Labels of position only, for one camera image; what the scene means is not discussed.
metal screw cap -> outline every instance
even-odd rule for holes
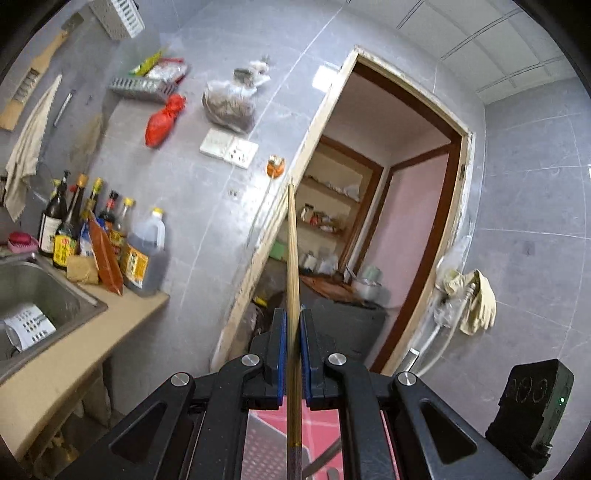
[[[417,376],[411,372],[402,372],[401,374],[398,374],[397,378],[402,385],[406,385],[407,387],[417,383]]]
[[[329,355],[329,362],[333,365],[344,365],[346,361],[347,357],[342,353],[331,353]]]
[[[186,384],[189,383],[189,381],[191,380],[191,377],[184,373],[184,372],[180,372],[178,374],[174,374],[171,379],[170,382],[175,386],[175,387],[184,387]]]
[[[242,357],[242,365],[246,365],[247,367],[254,367],[255,365],[258,365],[258,362],[260,361],[261,359],[254,353],[249,353]]]

wall socket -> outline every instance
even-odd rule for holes
[[[205,155],[244,169],[250,166],[257,150],[258,144],[216,128],[209,129],[199,147],[199,151]]]

red plastic bag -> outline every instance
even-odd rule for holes
[[[174,121],[185,106],[185,97],[173,93],[168,97],[166,106],[153,114],[146,127],[146,146],[159,146],[173,129]]]

wooden stick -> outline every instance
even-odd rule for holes
[[[287,480],[301,480],[300,279],[295,199],[291,183],[287,209]]]

wooden countertop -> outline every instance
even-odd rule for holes
[[[18,460],[113,348],[168,302],[162,292],[141,298],[125,288],[119,297],[102,286],[79,286],[104,301],[107,311],[60,339],[0,385],[0,434]]]

